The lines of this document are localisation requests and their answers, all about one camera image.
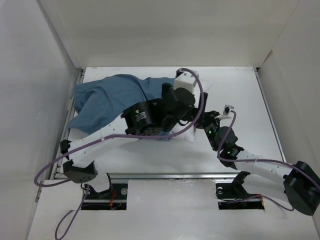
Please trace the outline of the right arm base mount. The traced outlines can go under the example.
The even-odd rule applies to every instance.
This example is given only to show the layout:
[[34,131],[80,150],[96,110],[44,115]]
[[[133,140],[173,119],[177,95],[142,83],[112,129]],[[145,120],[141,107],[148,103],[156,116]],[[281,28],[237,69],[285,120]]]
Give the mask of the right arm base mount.
[[264,210],[261,196],[248,193],[241,184],[225,182],[216,183],[215,195],[219,210]]

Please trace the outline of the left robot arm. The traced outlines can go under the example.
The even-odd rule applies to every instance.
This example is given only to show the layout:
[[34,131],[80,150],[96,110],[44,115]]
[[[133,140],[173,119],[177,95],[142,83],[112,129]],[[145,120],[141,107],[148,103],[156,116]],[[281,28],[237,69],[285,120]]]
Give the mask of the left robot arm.
[[146,96],[141,84],[134,84],[129,90],[121,88],[118,92],[108,88],[98,100],[93,98],[93,94],[87,98],[83,107],[78,110],[78,116],[81,117],[88,110],[95,110],[101,116],[97,117],[88,130],[83,127],[78,128],[88,134],[86,137],[76,141],[63,140],[60,143],[61,156],[67,159],[62,168],[68,181],[75,184],[87,183],[99,197],[104,199],[112,193],[111,179],[97,159],[111,149],[121,146],[122,140],[130,143],[138,139],[167,140],[176,136],[188,141],[195,139],[194,134],[180,125],[169,132],[161,131],[156,135],[126,134],[127,123],[121,114],[134,104],[145,102]]

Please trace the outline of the blue pillowcase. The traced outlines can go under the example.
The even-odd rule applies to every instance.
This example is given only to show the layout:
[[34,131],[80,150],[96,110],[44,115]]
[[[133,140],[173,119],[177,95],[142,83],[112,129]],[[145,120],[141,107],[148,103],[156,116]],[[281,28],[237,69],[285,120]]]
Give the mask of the blue pillowcase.
[[174,80],[169,77],[140,79],[131,74],[116,74],[76,84],[73,99],[77,116],[69,121],[67,128],[90,135],[110,124],[127,108],[159,99],[162,85],[173,85]]

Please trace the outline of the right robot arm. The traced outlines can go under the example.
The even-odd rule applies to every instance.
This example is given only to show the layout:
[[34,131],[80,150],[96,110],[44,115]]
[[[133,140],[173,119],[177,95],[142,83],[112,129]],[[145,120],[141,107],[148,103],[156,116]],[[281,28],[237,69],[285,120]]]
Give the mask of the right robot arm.
[[249,194],[250,185],[246,176],[256,175],[280,186],[285,200],[300,213],[313,216],[320,204],[320,178],[305,162],[295,164],[262,159],[236,145],[236,137],[231,126],[220,126],[221,116],[217,111],[205,112],[200,117],[197,128],[203,129],[217,158],[227,168],[240,173],[232,182],[235,195],[232,203],[242,202],[253,197]]

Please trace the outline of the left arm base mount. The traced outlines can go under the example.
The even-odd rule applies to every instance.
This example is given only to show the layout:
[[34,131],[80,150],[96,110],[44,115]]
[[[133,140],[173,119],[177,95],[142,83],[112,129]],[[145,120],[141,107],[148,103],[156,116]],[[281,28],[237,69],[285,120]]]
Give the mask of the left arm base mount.
[[89,186],[81,210],[124,211],[127,209],[127,197],[127,183],[113,183],[111,189],[100,193]]

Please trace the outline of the white pillow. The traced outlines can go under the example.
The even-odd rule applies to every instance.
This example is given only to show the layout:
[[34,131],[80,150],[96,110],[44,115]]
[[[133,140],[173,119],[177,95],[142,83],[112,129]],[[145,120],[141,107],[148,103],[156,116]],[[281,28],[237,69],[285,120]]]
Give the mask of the white pillow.
[[194,131],[205,108],[204,89],[199,83],[193,93],[173,78],[139,79],[117,74],[77,84],[73,93],[77,116],[67,125],[91,135],[108,127],[116,118],[124,121],[127,135],[161,139]]

